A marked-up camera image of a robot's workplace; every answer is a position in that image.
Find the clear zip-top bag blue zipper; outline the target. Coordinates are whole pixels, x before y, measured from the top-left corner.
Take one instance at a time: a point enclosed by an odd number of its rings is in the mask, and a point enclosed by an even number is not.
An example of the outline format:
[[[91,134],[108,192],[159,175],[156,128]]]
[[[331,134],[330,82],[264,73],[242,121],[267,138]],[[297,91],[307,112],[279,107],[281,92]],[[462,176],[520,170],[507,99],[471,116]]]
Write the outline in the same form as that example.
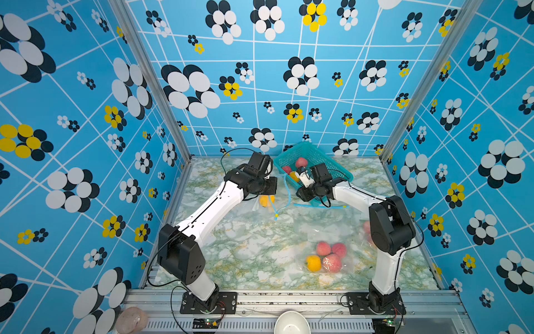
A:
[[[369,213],[371,239],[375,246],[391,256],[411,245],[416,231],[412,217],[399,196],[372,196],[354,189],[339,189],[335,199],[361,212]]]

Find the pink red peach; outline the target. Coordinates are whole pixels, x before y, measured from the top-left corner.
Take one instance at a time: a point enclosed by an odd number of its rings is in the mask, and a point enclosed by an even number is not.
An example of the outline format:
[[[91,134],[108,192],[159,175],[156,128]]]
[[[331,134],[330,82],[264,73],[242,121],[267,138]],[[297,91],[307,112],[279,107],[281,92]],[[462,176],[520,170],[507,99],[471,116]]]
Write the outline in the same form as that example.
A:
[[[367,234],[367,235],[370,235],[371,234],[371,226],[370,226],[370,222],[369,221],[365,221],[364,222],[364,232]]]

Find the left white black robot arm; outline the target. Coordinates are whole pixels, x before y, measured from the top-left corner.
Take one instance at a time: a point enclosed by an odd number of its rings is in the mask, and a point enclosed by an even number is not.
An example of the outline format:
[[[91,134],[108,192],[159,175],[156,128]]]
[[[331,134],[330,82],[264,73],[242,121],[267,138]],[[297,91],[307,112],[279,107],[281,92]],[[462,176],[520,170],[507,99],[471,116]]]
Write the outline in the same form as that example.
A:
[[[276,177],[225,180],[192,215],[160,229],[155,261],[185,286],[199,309],[212,311],[218,303],[219,287],[205,271],[202,248],[207,237],[247,195],[273,196],[277,187]]]

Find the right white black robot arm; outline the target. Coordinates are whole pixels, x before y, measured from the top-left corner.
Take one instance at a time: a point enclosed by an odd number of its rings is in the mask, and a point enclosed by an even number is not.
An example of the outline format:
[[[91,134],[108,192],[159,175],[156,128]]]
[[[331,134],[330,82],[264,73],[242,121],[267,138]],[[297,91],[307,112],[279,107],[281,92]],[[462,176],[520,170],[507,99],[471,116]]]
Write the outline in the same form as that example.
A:
[[[369,284],[367,306],[376,314],[394,309],[405,315],[398,278],[403,257],[416,236],[416,229],[403,200],[398,196],[369,193],[341,178],[302,186],[297,190],[297,197],[305,202],[316,198],[337,200],[369,214],[371,240],[378,249],[378,255],[375,274]]]

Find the orange red peach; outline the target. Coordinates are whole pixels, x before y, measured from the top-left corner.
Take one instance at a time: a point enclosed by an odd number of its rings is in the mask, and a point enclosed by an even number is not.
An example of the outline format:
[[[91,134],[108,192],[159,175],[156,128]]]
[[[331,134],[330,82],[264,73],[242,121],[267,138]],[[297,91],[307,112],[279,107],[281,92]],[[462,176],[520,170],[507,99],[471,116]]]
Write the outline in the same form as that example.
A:
[[[272,207],[275,203],[275,196],[274,195],[261,195],[259,197],[259,204],[262,207]]]

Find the yellow orange peach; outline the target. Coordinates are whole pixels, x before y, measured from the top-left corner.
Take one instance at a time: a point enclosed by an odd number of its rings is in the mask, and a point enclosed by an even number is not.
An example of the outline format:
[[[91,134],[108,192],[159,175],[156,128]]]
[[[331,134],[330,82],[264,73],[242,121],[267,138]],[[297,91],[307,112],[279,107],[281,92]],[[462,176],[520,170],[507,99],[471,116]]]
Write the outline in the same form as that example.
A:
[[[307,256],[305,262],[307,269],[312,273],[319,272],[322,269],[322,260],[317,255]]]

